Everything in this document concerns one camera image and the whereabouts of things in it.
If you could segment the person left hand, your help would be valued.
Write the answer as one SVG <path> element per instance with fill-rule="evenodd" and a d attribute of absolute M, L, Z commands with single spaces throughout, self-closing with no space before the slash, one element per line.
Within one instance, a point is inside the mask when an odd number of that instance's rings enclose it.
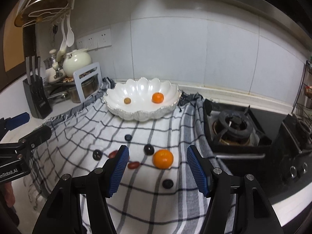
<path fill-rule="evenodd" d="M 15 195 L 12 187 L 12 182 L 5 183 L 3 186 L 3 195 L 6 204 L 9 208 L 13 207 L 15 204 Z"/>

